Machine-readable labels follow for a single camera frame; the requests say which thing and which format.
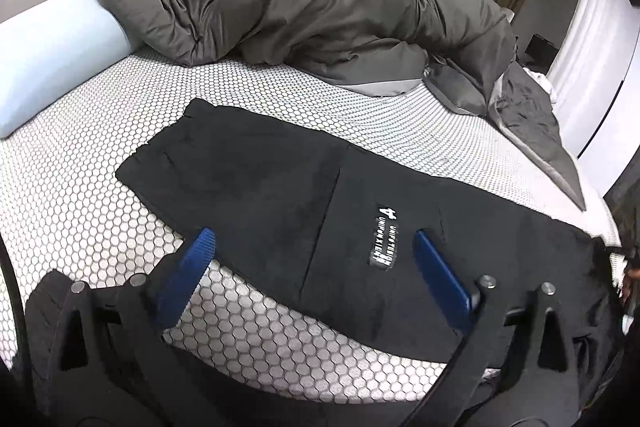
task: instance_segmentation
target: black pants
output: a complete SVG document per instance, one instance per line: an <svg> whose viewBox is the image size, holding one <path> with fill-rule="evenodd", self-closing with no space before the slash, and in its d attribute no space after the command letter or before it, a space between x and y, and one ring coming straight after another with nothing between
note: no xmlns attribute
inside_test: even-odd
<svg viewBox="0 0 640 427"><path fill-rule="evenodd" d="M584 386L620 337L609 262L587 234L324 132L196 99L116 176L178 233L214 230L220 262L268 296L395 355L447 362L460 341L416 269L412 238L424 228L468 277L517 288L513 306L554 283ZM390 212L388 267L372 252ZM510 336L504 328L494 367Z"/></svg>

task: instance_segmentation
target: blue gripper pad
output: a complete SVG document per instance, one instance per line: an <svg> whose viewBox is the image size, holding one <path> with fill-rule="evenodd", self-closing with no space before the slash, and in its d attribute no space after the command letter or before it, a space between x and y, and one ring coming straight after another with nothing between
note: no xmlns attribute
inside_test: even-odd
<svg viewBox="0 0 640 427"><path fill-rule="evenodd" d="M474 323L474 304L424 230L414 236L415 262L449 326L467 333Z"/></svg>
<svg viewBox="0 0 640 427"><path fill-rule="evenodd" d="M191 243L175 271L168 277L156 299L158 330L173 328L178 323L215 253L216 236L211 230L203 229Z"/></svg>

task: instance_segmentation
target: beige wall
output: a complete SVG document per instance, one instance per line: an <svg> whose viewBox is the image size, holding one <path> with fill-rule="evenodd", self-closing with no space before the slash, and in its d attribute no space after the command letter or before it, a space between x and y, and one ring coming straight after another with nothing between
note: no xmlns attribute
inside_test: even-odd
<svg viewBox="0 0 640 427"><path fill-rule="evenodd" d="M522 57L534 34L560 49L577 3L578 0L525 0L511 24L518 37L518 55Z"/></svg>

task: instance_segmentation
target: number 4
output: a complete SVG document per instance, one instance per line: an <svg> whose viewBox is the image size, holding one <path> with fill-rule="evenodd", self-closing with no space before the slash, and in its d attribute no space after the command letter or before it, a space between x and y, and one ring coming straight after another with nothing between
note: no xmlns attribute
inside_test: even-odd
<svg viewBox="0 0 640 427"><path fill-rule="evenodd" d="M379 208L381 214L385 214L389 219L396 219L396 211L392 208Z"/></svg>

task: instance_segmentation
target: gray comforter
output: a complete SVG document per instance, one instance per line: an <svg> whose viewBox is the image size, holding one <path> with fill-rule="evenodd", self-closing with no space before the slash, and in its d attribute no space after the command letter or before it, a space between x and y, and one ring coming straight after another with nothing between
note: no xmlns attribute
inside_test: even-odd
<svg viewBox="0 0 640 427"><path fill-rule="evenodd" d="M491 0L102 0L123 26L187 66L233 52L286 63L370 96L425 82L447 107L491 119L580 208L548 96L517 64Z"/></svg>

